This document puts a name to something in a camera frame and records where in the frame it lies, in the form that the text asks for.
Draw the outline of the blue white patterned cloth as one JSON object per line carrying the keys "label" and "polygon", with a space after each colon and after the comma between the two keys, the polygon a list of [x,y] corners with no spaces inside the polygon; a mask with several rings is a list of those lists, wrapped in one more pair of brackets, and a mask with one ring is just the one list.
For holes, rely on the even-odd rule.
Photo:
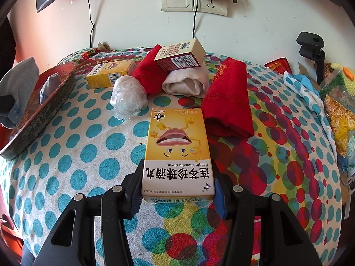
{"label": "blue white patterned cloth", "polygon": [[290,74],[285,71],[283,73],[284,84],[293,92],[303,98],[305,105],[311,112],[314,112],[318,117],[325,135],[329,141],[333,158],[337,162],[336,143],[333,136],[329,120],[325,114],[323,101],[320,98],[319,92],[314,88],[312,82],[304,74]]}

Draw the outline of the red candy wrapper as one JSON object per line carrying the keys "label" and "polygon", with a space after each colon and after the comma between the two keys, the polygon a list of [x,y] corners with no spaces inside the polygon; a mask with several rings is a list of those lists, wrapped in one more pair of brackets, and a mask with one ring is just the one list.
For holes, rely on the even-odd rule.
{"label": "red candy wrapper", "polygon": [[89,59],[92,56],[95,56],[98,53],[101,53],[101,49],[99,48],[91,48],[83,53],[81,53],[82,59]]}

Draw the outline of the white towel sock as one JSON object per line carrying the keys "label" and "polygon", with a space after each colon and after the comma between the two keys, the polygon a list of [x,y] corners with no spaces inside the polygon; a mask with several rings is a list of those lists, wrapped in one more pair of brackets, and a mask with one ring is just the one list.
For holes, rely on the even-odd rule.
{"label": "white towel sock", "polygon": [[171,71],[162,89],[167,94],[204,98],[209,89],[209,72],[206,65]]}

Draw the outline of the red snack packet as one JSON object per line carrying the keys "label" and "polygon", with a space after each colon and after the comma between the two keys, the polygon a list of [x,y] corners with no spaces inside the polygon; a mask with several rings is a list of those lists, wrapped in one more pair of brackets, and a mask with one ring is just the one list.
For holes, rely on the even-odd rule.
{"label": "red snack packet", "polygon": [[289,62],[285,57],[275,59],[274,61],[266,63],[264,66],[279,74],[284,74],[285,71],[289,74],[292,73]]}

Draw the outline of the grey cloth at left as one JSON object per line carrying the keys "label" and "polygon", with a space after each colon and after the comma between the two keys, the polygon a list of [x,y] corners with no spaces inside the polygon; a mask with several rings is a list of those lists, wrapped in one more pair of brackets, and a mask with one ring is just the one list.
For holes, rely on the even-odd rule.
{"label": "grey cloth at left", "polygon": [[39,79],[39,68],[33,57],[16,64],[1,79],[1,124],[16,128]]}

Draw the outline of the maroon and cream box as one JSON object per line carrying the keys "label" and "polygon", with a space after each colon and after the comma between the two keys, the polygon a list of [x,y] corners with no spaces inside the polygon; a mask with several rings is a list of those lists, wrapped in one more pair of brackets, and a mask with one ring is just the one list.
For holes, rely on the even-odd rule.
{"label": "maroon and cream box", "polygon": [[200,67],[206,52],[198,39],[162,47],[154,61],[165,71]]}

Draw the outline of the red sock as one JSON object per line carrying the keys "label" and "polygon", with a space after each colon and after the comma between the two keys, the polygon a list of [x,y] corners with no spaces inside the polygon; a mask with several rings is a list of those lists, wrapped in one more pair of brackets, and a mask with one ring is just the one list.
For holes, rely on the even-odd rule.
{"label": "red sock", "polygon": [[247,67],[225,59],[201,102],[206,133],[215,137],[248,139],[254,135],[247,89]]}
{"label": "red sock", "polygon": [[132,74],[141,83],[148,96],[156,96],[162,92],[162,83],[169,74],[155,62],[160,49],[161,46],[156,45],[137,65]]}

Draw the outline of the white ball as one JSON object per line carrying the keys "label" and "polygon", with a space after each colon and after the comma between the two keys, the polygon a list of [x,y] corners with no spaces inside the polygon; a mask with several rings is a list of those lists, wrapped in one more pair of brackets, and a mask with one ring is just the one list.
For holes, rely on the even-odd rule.
{"label": "white ball", "polygon": [[124,75],[114,84],[110,105],[110,112],[116,119],[137,117],[148,106],[147,93],[136,78]]}

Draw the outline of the polka dot bed sheet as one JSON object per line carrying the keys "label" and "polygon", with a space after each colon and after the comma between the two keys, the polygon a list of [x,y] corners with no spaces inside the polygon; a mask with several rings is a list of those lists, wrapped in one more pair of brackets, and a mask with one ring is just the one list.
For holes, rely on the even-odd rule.
{"label": "polka dot bed sheet", "polygon": [[[200,99],[161,93],[126,121],[112,116],[110,88],[92,90],[87,74],[100,63],[141,61],[144,47],[76,62],[76,83],[53,120],[24,152],[1,160],[4,201],[25,245],[39,253],[57,218],[77,193],[100,195],[120,183],[144,157],[153,108],[191,108]],[[309,234],[324,265],[341,234],[339,170],[323,123],[283,76],[247,63],[248,98],[255,134],[210,145],[219,170],[256,195],[278,193]],[[125,229],[135,265],[219,265],[229,222],[207,202],[141,204]]]}

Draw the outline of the black clamp stand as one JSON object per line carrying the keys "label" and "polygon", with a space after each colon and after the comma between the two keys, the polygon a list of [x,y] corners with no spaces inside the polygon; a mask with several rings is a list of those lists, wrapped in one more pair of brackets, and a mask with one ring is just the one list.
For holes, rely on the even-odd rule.
{"label": "black clamp stand", "polygon": [[301,46],[299,54],[315,63],[316,81],[320,85],[324,80],[324,41],[318,34],[300,32],[296,42]]}

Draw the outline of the blue grey sock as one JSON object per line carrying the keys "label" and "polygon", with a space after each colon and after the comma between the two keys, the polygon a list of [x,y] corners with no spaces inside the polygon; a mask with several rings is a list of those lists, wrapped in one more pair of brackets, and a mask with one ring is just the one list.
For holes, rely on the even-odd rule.
{"label": "blue grey sock", "polygon": [[59,73],[49,76],[40,90],[39,103],[43,104],[60,85],[61,78]]}

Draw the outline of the round red tray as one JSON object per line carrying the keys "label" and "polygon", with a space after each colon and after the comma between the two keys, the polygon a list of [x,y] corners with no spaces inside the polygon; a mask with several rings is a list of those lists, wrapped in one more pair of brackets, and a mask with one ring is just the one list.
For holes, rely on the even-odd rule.
{"label": "round red tray", "polygon": [[[37,138],[68,99],[75,85],[75,62],[66,62],[39,75],[30,96],[19,127],[7,129],[1,126],[1,157],[14,159]],[[40,90],[53,74],[59,74],[61,84],[42,104]]]}

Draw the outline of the yellow cartoon medicine box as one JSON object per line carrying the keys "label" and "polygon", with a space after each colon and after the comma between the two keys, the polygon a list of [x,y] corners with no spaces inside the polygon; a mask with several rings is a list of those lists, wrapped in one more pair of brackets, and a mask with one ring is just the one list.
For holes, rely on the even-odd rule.
{"label": "yellow cartoon medicine box", "polygon": [[141,193],[151,203],[210,201],[215,195],[201,109],[152,109]]}

